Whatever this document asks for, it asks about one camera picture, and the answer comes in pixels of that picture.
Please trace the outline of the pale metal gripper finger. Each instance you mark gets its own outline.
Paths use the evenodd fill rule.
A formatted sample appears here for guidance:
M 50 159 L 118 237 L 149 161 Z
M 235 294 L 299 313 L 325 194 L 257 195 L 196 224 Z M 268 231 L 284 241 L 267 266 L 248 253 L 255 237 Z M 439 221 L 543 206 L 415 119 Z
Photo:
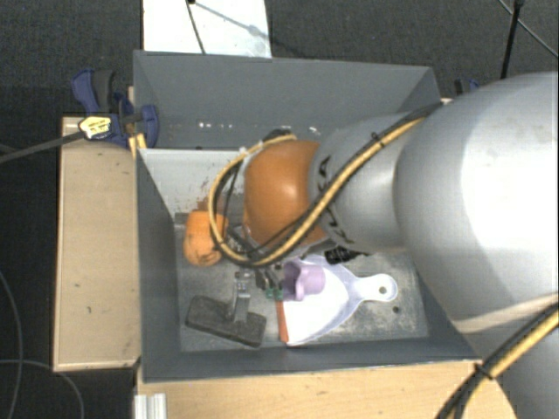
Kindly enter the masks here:
M 231 306 L 229 309 L 229 320 L 244 320 L 244 276 L 242 271 L 235 272 Z
M 251 302 L 252 273 L 242 270 L 238 278 L 238 320 L 245 322 Z

